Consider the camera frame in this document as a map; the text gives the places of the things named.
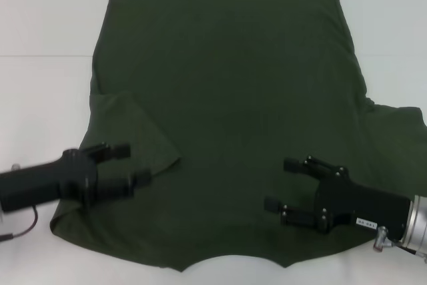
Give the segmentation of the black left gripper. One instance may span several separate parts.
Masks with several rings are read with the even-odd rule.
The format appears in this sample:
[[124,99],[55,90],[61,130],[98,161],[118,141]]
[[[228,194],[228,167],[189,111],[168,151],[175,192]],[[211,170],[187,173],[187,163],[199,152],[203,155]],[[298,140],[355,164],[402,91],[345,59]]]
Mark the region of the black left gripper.
[[[14,212],[54,200],[86,202],[97,182],[97,164],[131,157],[129,144],[101,143],[67,150],[54,162],[3,172],[1,209]],[[97,200],[131,198],[134,191],[150,185],[151,172],[143,170],[97,182]]]

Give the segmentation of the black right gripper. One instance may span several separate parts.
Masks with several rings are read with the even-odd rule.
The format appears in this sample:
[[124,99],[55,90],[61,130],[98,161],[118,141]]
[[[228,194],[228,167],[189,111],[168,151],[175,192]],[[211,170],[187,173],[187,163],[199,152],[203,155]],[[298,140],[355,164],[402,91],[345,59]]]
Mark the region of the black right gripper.
[[411,200],[390,192],[353,182],[336,166],[309,155],[302,162],[285,158],[283,169],[319,180],[315,193],[315,213],[285,205],[275,198],[264,198],[264,210],[277,214],[280,224],[328,233],[339,225],[361,226],[370,230],[385,227],[388,238],[403,238]]

